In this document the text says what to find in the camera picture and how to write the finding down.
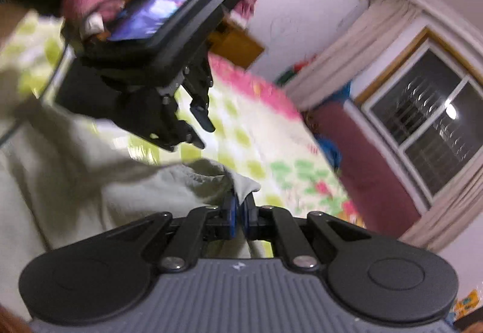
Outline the grey-green pants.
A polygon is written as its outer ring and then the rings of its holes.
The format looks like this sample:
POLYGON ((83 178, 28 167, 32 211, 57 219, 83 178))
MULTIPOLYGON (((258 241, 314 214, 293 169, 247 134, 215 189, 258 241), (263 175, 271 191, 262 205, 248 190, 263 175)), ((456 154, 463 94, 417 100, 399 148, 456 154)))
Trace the grey-green pants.
POLYGON ((148 165, 112 149, 62 110, 17 91, 19 73, 1 73, 1 307, 29 316, 18 291, 22 269, 45 251, 150 214, 176 217, 244 199, 259 184, 218 162, 148 165))

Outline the wooden side desk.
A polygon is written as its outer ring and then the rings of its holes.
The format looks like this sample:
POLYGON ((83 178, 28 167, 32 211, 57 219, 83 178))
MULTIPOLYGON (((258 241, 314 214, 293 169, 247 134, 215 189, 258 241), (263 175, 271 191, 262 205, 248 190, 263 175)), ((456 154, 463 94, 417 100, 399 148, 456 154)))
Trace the wooden side desk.
POLYGON ((200 48, 248 68, 264 47, 229 16, 232 0, 125 0, 100 34, 100 56, 117 70, 175 70, 200 48))

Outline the pink floral blanket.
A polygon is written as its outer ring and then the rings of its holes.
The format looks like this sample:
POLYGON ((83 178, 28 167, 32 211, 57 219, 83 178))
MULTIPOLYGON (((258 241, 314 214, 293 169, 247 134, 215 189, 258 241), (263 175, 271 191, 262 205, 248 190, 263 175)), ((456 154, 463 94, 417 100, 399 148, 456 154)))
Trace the pink floral blanket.
POLYGON ((262 102, 289 120, 300 120, 300 112, 285 93, 273 83, 252 75, 249 71, 235 66, 227 59, 209 54, 209 64, 214 75, 238 93, 245 94, 255 101, 262 102))

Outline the maroon window bench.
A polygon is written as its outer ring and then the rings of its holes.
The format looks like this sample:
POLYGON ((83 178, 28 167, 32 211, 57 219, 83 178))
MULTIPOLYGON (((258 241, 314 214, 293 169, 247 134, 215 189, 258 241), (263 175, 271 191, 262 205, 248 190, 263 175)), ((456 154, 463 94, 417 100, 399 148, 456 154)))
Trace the maroon window bench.
POLYGON ((421 218, 413 198, 340 102, 323 104, 305 118, 314 135, 341 153, 340 180, 366 228, 398 238, 421 218))

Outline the beige right curtain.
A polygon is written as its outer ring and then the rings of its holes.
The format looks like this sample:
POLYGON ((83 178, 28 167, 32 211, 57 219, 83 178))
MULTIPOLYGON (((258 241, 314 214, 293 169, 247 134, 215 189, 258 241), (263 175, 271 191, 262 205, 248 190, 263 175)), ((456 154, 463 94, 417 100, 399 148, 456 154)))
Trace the beige right curtain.
POLYGON ((482 157, 400 238, 401 242, 437 253, 452 243, 482 212, 482 157))

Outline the beige curtain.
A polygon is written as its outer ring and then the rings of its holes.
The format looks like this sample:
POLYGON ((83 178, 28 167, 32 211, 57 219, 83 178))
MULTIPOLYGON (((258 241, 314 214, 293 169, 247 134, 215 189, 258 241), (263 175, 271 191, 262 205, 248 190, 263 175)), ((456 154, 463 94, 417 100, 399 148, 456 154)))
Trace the beige curtain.
POLYGON ((419 17, 410 0, 374 0, 348 31, 285 85, 298 110, 316 107, 372 64, 419 17))
POLYGON ((437 253, 452 243, 482 212, 482 157, 400 238, 401 242, 437 253))

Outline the blue cloth on bench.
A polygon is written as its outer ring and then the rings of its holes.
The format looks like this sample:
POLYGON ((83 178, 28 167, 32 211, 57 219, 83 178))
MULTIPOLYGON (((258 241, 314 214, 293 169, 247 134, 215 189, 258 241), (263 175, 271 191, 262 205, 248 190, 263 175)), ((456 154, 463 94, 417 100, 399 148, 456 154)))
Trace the blue cloth on bench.
POLYGON ((329 165, 335 170, 339 170, 341 166, 342 155, 337 145, 330 139, 323 137, 322 135, 316 135, 315 140, 321 149, 322 153, 326 157, 329 165))

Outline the window with metal grille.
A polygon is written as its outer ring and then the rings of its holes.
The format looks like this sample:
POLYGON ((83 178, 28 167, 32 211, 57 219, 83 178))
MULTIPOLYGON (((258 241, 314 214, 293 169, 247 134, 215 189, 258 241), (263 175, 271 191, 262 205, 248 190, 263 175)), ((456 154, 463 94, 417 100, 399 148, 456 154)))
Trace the window with metal grille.
POLYGON ((482 78, 428 27, 354 101, 426 206, 482 158, 482 78))

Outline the beige left curtain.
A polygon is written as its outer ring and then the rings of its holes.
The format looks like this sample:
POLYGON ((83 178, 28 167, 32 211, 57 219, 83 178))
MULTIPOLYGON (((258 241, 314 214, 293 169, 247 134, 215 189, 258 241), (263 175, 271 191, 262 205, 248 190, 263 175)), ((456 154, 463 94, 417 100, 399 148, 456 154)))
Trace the beige left curtain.
POLYGON ((285 85, 298 110, 316 107, 372 64, 419 17, 410 0, 374 0, 348 31, 285 85))

